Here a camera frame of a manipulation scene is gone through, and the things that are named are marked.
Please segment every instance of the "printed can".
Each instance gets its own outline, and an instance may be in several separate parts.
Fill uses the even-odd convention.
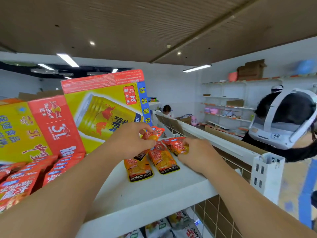
[[[141,122],[143,116],[105,97],[90,94],[76,120],[77,129],[85,135],[107,140],[127,122]]]

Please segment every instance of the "fluorescent light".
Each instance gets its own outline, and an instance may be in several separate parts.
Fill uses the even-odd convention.
[[[196,71],[196,70],[200,70],[200,69],[208,68],[208,67],[211,67],[211,64],[210,65],[207,64],[207,65],[203,65],[203,66],[198,66],[198,67],[194,67],[194,68],[189,68],[189,69],[184,70],[183,72],[189,73],[189,72],[192,72],[192,71]]]
[[[62,58],[65,62],[67,62],[72,67],[79,67],[77,63],[68,55],[64,53],[56,53],[60,58]]]
[[[47,66],[47,65],[45,65],[45,64],[38,64],[39,66],[41,66],[41,67],[43,67],[43,68],[46,68],[46,69],[48,69],[48,70],[51,70],[51,71],[54,71],[54,69],[53,68],[51,68],[51,67],[49,67],[49,66]]]

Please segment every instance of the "sticker on headset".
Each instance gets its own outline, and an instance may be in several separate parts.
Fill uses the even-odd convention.
[[[271,134],[271,139],[281,139],[282,135],[280,134]]]

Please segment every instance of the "brown ceiling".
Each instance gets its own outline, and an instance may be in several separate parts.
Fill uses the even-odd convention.
[[[316,7],[317,0],[0,0],[0,51],[196,66],[315,36]],[[156,60],[207,25],[180,56]]]

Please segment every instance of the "right arm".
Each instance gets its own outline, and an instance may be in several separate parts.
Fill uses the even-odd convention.
[[[184,140],[190,151],[178,159],[215,187],[244,238],[317,238],[317,234],[261,195],[207,140]]]

